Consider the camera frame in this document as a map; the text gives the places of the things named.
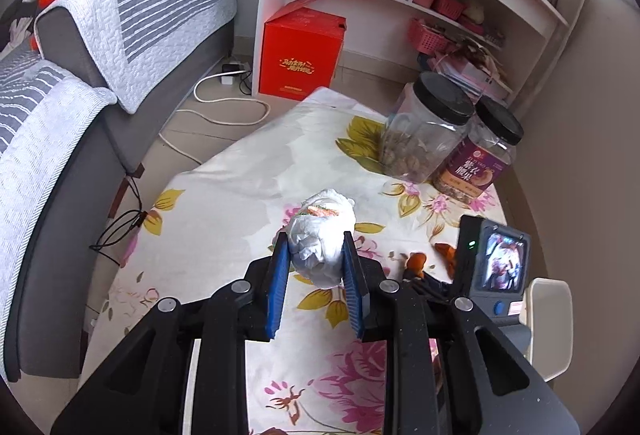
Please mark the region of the pink basket on shelf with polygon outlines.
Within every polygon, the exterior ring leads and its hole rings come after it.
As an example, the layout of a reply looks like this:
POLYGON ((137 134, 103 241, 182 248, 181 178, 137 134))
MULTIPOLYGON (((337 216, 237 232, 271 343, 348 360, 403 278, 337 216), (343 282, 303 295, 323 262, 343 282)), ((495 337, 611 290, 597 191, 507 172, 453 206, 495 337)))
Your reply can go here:
POLYGON ((439 15, 457 21, 465 10, 465 4, 458 0, 434 0, 433 10, 439 15))

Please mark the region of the red cardboard gift box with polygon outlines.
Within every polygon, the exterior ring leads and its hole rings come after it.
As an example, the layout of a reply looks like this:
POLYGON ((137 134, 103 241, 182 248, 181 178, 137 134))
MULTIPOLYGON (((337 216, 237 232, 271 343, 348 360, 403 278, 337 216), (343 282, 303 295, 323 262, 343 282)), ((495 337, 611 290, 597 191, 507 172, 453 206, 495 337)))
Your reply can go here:
POLYGON ((294 0, 262 29, 257 91, 299 102, 329 85, 344 45, 346 18, 294 0))

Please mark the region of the floral tablecloth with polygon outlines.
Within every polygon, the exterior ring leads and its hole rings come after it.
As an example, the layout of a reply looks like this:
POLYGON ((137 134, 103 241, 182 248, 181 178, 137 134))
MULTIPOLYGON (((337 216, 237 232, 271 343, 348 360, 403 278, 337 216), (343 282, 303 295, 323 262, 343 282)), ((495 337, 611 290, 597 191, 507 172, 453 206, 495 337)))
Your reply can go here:
POLYGON ((293 268, 276 337, 246 348, 250 431, 377 434, 383 343, 361 343, 337 275, 338 241, 399 278, 410 259, 447 276, 437 244, 462 215, 503 221, 494 189, 468 204, 378 165, 381 118, 322 91, 198 168, 175 176, 132 237, 89 342, 84 374, 161 299, 205 299, 288 235, 293 268))

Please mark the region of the pink basket under shelf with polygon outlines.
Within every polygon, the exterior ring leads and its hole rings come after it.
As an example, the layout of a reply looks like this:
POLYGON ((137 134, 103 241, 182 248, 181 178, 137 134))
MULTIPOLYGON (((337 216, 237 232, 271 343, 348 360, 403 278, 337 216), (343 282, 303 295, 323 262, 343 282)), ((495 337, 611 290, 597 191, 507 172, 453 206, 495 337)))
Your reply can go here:
POLYGON ((451 44, 441 31, 418 18, 412 18, 409 22, 408 39, 419 53, 427 56, 443 53, 451 44))

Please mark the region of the clear jar black lid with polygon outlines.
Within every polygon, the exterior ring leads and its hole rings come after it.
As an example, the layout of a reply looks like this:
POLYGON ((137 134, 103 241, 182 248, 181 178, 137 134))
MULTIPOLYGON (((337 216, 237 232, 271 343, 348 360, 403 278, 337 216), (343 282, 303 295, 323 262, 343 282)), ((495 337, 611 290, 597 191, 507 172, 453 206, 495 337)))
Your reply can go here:
POLYGON ((462 88, 424 71, 405 86, 381 138, 383 173, 413 184, 427 182, 466 133, 474 105, 462 88))

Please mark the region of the orange peel piece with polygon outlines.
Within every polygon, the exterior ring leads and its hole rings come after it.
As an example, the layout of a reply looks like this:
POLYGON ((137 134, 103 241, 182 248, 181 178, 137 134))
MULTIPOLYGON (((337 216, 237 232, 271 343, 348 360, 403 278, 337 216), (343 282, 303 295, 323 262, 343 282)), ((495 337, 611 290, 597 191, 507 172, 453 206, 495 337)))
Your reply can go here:
POLYGON ((434 279, 451 283, 457 269, 457 249, 446 242, 431 244, 427 252, 413 252, 405 262, 405 279, 434 279))

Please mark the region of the patterned paper wad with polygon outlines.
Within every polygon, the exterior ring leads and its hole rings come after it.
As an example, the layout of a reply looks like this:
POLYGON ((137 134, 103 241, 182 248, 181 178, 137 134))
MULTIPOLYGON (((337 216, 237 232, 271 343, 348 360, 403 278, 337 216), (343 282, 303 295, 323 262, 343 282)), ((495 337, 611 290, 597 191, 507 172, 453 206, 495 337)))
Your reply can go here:
POLYGON ((355 231, 355 201, 332 188, 305 200, 283 228, 293 268, 320 289, 342 280, 344 233, 355 231))

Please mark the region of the purple label nut jar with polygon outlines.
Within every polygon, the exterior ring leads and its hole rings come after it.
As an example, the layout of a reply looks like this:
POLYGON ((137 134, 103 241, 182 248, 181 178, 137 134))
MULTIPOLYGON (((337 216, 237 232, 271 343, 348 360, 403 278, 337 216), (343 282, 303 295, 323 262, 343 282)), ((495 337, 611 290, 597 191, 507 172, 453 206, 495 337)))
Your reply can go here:
POLYGON ((432 185, 469 206, 512 166, 523 136, 523 126, 508 108, 480 97, 468 134, 436 170, 432 185))

